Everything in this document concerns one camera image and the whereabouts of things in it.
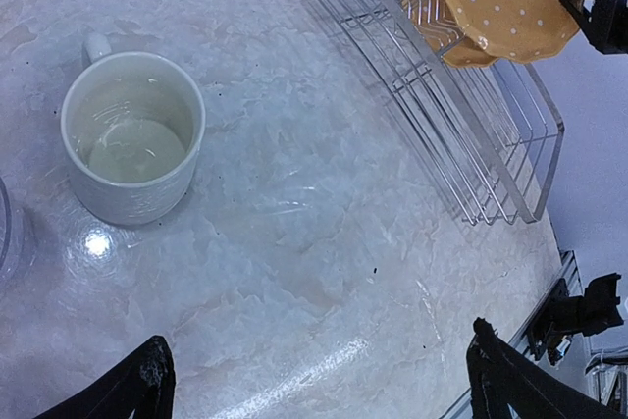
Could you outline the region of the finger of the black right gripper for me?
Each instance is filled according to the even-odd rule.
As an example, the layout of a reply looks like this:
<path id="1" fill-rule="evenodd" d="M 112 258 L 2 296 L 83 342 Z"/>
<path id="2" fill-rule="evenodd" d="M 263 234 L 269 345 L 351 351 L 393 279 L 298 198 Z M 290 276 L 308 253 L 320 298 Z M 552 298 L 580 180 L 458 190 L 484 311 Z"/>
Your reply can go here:
<path id="1" fill-rule="evenodd" d="M 627 0 L 559 0 L 602 54 L 627 53 Z"/>

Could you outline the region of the metal wire dish rack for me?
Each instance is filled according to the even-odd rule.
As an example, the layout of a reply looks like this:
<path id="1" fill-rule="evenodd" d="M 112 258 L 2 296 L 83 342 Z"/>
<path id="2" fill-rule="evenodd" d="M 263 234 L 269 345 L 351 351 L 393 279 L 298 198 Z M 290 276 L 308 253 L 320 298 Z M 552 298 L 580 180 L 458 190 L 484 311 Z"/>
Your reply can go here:
<path id="1" fill-rule="evenodd" d="M 533 66 L 450 67 L 400 0 L 317 1 L 391 97 L 453 215 L 472 225 L 542 218 L 564 123 Z"/>

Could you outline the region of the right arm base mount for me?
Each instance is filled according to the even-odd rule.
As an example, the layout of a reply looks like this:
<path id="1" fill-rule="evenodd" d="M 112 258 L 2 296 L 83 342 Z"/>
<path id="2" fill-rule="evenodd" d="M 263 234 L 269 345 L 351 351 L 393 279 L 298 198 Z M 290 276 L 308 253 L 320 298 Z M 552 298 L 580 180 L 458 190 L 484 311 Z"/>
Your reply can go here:
<path id="1" fill-rule="evenodd" d="M 547 354 L 549 363 L 555 365 L 564 356 L 558 347 L 565 337 L 590 337 L 622 326 L 624 318 L 618 309 L 621 298 L 617 295 L 620 279 L 617 273 L 597 277 L 583 295 L 577 296 L 570 296 L 565 279 L 559 279 L 526 329 L 534 360 L 540 361 Z"/>

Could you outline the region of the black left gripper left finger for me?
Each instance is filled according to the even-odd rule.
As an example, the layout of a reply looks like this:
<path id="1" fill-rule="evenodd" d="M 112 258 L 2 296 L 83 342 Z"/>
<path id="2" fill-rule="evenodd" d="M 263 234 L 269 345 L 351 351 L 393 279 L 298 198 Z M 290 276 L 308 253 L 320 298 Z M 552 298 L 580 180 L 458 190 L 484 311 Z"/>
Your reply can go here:
<path id="1" fill-rule="evenodd" d="M 153 336 L 81 392 L 41 418 L 170 418 L 176 373 L 166 339 Z"/>

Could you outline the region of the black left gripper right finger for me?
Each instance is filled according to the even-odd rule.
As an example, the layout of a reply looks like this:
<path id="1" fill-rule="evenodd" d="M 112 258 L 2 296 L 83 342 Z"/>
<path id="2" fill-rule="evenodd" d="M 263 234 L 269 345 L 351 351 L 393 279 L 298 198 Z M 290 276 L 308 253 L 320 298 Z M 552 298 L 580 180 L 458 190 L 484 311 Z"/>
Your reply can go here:
<path id="1" fill-rule="evenodd" d="M 620 418 L 622 415 L 561 383 L 501 340 L 483 318 L 466 362 L 474 418 Z"/>

